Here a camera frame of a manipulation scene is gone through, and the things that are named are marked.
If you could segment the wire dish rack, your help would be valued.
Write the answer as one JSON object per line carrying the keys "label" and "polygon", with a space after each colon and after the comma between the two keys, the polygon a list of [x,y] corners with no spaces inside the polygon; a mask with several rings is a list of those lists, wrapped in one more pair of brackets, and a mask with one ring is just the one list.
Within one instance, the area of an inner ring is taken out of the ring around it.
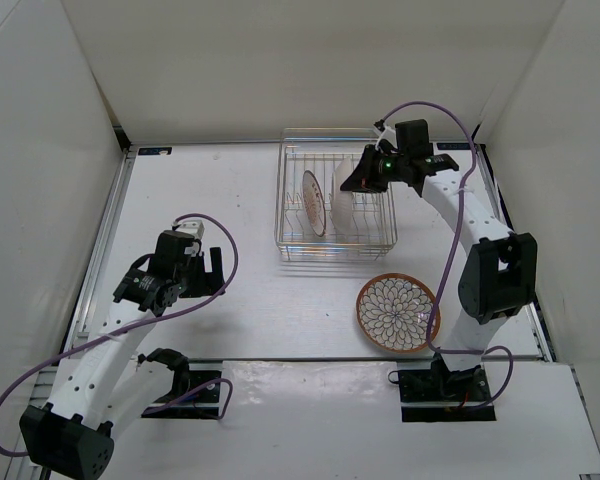
{"label": "wire dish rack", "polygon": [[391,191],[340,190],[376,134],[361,128],[281,133],[274,238],[287,261],[371,260],[398,239]]}

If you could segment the brown patterned small plate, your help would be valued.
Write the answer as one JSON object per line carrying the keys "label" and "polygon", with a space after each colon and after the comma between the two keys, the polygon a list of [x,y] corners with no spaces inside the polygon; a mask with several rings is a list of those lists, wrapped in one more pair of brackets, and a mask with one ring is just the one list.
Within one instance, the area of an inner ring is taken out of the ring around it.
{"label": "brown patterned small plate", "polygon": [[326,232],[326,207],[321,187],[314,173],[305,170],[302,178],[302,199],[313,233],[323,237]]}

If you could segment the floral patterned plate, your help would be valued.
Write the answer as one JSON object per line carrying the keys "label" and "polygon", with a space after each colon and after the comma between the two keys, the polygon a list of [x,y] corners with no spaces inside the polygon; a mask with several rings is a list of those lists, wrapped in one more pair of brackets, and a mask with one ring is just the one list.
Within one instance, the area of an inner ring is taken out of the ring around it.
{"label": "floral patterned plate", "polygon": [[339,190],[339,166],[335,168],[331,177],[331,219],[337,232],[348,235],[353,228],[353,193]]}
{"label": "floral patterned plate", "polygon": [[401,273],[379,275],[357,295],[357,324],[377,347],[398,354],[415,353],[427,347],[427,326],[434,302],[431,290],[414,277]]}

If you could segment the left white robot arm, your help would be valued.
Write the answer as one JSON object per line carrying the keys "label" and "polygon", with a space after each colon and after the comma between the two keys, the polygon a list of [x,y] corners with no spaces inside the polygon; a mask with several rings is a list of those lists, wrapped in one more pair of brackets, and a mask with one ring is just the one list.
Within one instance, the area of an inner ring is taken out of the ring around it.
{"label": "left white robot arm", "polygon": [[155,321],[181,298],[210,297],[224,283],[221,250],[202,250],[204,226],[188,221],[163,231],[153,253],[132,263],[113,293],[98,332],[100,344],[81,356],[41,407],[29,406],[19,425],[30,459],[70,479],[98,479],[115,442],[156,401],[195,396],[188,359],[137,348]]}

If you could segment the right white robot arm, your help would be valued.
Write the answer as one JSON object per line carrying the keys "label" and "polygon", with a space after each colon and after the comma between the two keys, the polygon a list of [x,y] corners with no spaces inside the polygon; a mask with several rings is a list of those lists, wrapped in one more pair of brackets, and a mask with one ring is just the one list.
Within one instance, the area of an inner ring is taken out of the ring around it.
{"label": "right white robot arm", "polygon": [[437,154],[424,120],[400,122],[396,140],[365,146],[343,192],[383,193],[402,182],[431,205],[466,253],[457,287],[461,310],[443,344],[435,348],[429,387],[440,399],[457,396],[476,378],[496,332],[535,294],[537,242],[497,220],[466,186],[459,165]]}

